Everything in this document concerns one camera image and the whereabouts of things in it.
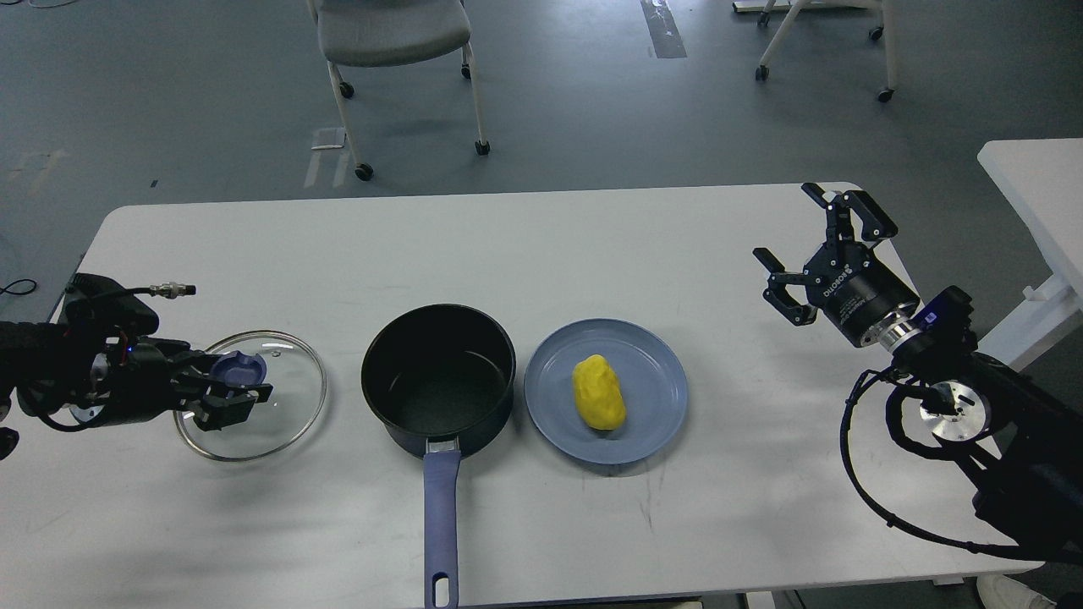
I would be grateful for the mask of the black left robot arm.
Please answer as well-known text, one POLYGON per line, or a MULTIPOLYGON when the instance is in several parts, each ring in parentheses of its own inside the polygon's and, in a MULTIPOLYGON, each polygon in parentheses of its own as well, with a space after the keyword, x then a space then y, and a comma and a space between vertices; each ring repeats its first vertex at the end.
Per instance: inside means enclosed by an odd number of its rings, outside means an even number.
POLYGON ((146 297, 192 296, 192 284, 123 288, 104 275, 71 277, 55 322, 4 322, 3 412, 17 402, 65 433, 191 413, 201 431, 249 419, 273 393, 263 358, 212 354, 158 337, 146 297))

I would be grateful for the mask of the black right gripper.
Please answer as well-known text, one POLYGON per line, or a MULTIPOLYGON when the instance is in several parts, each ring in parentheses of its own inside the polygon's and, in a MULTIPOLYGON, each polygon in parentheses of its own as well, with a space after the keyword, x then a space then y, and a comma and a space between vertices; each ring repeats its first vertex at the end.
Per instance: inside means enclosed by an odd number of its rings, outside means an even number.
POLYGON ((801 272, 790 272, 771 250, 755 247, 753 256, 768 273, 764 300, 794 326, 815 322, 818 308, 847 342, 871 346, 877 341, 874 326, 893 312, 913 315, 918 304, 917 294, 873 252, 899 226, 866 190, 827 190, 813 182, 800 187, 825 212, 825 239, 801 272), (808 285, 809 304, 798 302, 790 285, 808 285))

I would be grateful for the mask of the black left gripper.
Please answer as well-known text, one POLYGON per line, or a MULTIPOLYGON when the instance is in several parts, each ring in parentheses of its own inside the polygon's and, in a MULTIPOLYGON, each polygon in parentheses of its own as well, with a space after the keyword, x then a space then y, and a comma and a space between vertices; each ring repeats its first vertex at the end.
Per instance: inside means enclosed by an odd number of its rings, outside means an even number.
POLYGON ((134 424, 170 411, 184 412, 187 400, 178 391, 178 358, 187 359, 187 386, 212 383, 192 406, 201 431, 220 431, 248 420, 257 403, 273 392, 271 384, 255 384, 255 355, 238 350, 213 354, 190 351, 190 344, 146 338, 123 347, 108 344, 91 362, 91 422, 134 424))

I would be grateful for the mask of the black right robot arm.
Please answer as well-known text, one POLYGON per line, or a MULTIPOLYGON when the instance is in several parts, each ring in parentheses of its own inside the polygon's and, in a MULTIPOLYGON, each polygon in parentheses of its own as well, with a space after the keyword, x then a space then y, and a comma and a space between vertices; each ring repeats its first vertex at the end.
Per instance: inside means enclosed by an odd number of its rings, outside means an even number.
POLYGON ((877 258, 898 228, 865 190, 803 184, 825 215, 819 250, 796 272, 765 247, 764 300, 795 326, 823 315, 856 348, 877 346, 886 370, 866 370, 844 401, 844 472, 890 528, 938 545, 1021 562, 1080 563, 1080 411, 979 350, 968 293, 948 286, 931 300, 877 258), (883 420, 893 444, 918 458, 958 466, 974 485, 974 514, 1007 545, 936 535, 871 496, 854 471, 854 409, 876 384, 889 386, 883 420))

